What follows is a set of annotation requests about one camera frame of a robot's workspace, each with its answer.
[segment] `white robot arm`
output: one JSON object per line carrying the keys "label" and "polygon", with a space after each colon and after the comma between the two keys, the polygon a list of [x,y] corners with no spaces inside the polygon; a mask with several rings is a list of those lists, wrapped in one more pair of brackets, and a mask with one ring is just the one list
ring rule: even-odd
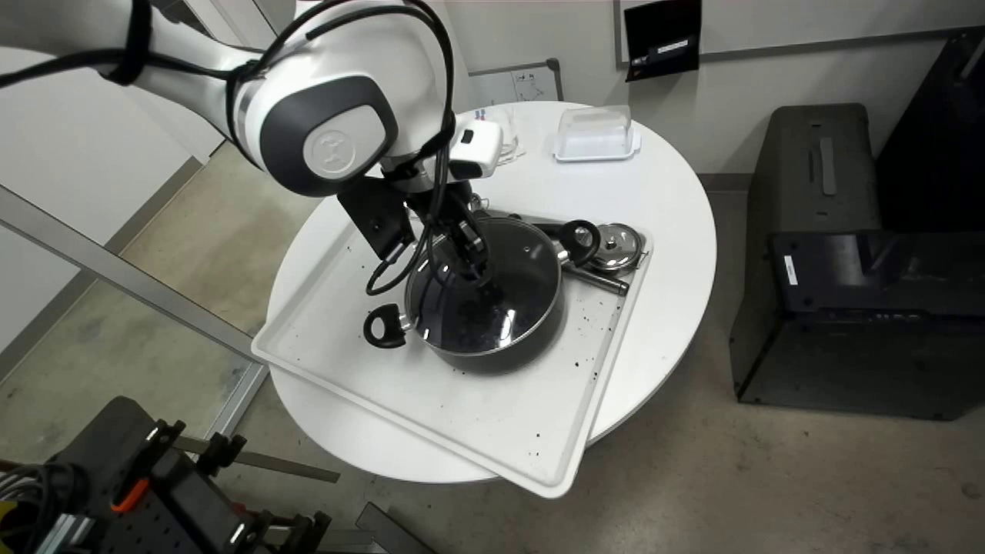
{"label": "white robot arm", "polygon": [[271,49],[248,52],[167,21],[147,0],[4,0],[0,47],[118,52],[89,66],[197,112],[298,194],[343,194],[375,163],[405,172],[435,156],[453,125],[438,16],[421,0],[295,9]]}

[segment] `white tray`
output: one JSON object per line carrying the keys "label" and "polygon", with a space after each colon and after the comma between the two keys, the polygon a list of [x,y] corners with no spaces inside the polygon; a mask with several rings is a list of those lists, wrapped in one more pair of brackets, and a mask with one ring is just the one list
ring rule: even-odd
{"label": "white tray", "polygon": [[515,374],[481,377],[445,365],[412,332],[405,348],[368,348],[363,318],[380,304],[402,304],[402,287],[375,299],[363,296],[371,269],[375,255],[366,240],[353,229],[343,231],[251,339],[251,350],[537,497],[562,497],[577,480],[636,287],[619,299],[566,281],[558,343]]}

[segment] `metal pole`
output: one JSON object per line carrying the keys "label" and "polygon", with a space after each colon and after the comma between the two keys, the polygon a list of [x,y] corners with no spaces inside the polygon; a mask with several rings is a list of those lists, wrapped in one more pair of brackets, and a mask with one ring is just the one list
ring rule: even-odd
{"label": "metal pole", "polygon": [[50,248],[59,259],[114,283],[127,296],[152,304],[153,310],[177,319],[189,329],[231,348],[233,355],[245,356],[233,392],[227,394],[215,432],[233,434],[241,419],[245,415],[251,398],[268,378],[268,365],[251,356],[248,337],[227,319],[215,318],[211,310],[199,307],[189,296],[176,294],[172,287],[153,281],[152,275],[137,270],[134,264],[104,252],[95,240],[75,231],[70,224],[59,222],[55,215],[42,213],[31,200],[17,196],[14,192],[0,186],[0,224],[14,231],[17,236]]}

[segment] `round white table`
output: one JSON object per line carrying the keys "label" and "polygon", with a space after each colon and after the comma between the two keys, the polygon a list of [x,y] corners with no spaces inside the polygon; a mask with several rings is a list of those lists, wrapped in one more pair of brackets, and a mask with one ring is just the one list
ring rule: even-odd
{"label": "round white table", "polygon": [[[702,182],[690,163],[652,128],[641,131],[641,155],[624,163],[553,163],[548,155],[562,102],[486,109],[486,119],[516,136],[516,155],[475,192],[492,208],[550,218],[627,222],[648,236],[648,270],[627,319],[592,439],[631,419],[675,374],[690,348],[714,281],[716,234]],[[322,200],[279,261],[268,313],[279,310],[312,275],[322,248],[347,229],[335,200]],[[448,457],[368,414],[353,408],[278,365],[275,387],[303,432],[343,461],[368,474],[412,484],[464,484],[492,474]]]}

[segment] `pot handle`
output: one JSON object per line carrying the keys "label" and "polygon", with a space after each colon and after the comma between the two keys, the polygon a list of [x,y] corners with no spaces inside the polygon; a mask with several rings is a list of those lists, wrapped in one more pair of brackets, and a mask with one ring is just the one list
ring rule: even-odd
{"label": "pot handle", "polygon": [[398,304],[382,304],[366,313],[363,339],[375,348],[402,348],[405,346],[405,319]]}

